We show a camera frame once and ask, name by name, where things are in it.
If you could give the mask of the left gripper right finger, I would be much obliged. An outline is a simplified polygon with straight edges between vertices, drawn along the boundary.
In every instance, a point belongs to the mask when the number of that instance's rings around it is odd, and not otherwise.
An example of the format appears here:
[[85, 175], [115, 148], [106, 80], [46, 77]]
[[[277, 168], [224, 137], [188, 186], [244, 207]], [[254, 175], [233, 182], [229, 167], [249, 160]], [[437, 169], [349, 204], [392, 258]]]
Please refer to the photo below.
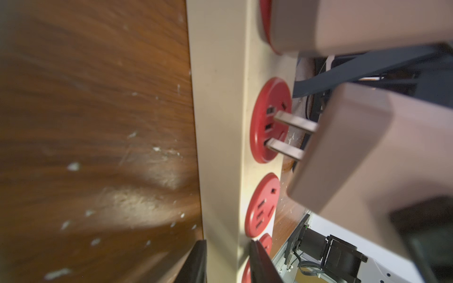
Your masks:
[[252, 283], [283, 283], [269, 255], [259, 241], [250, 242], [250, 269]]

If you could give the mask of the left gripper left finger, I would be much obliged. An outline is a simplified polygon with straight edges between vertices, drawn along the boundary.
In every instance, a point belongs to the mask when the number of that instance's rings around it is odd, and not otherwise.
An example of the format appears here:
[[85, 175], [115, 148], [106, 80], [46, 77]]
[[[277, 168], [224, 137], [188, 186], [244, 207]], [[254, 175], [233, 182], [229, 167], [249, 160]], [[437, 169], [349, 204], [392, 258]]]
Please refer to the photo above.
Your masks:
[[205, 283], [207, 242], [199, 240], [193, 246], [174, 283]]

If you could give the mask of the pink USB charger plug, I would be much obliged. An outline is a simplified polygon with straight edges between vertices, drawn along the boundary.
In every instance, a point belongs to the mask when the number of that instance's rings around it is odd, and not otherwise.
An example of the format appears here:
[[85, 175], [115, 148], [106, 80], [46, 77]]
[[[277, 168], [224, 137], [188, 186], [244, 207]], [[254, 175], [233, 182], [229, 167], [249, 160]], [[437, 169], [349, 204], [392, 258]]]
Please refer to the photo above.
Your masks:
[[452, 1], [262, 1], [278, 54], [350, 54], [453, 38]]
[[409, 253], [390, 214], [453, 193], [451, 108], [344, 83], [319, 121], [282, 110], [273, 119], [310, 133], [303, 150], [267, 142], [297, 160], [289, 198], [401, 257]]

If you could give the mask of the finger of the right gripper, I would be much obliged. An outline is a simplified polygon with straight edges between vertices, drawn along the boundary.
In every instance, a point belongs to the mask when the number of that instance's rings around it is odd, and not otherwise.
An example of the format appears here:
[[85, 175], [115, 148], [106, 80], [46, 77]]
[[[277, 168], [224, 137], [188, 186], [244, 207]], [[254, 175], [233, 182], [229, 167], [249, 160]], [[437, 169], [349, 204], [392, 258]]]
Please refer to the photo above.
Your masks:
[[453, 281], [453, 197], [439, 196], [394, 211], [390, 222], [426, 283]]

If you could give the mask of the cream power strip red sockets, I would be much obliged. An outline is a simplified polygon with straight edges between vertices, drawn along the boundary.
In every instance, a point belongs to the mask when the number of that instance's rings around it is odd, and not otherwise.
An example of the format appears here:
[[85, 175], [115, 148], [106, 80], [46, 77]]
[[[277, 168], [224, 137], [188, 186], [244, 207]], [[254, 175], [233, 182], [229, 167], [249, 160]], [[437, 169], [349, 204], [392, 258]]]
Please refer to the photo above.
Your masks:
[[297, 55], [278, 55], [267, 44], [258, 1], [188, 1], [186, 9], [206, 276], [209, 283], [239, 283], [248, 261], [250, 200], [283, 165], [282, 156], [255, 161], [252, 112], [270, 79], [294, 84]]

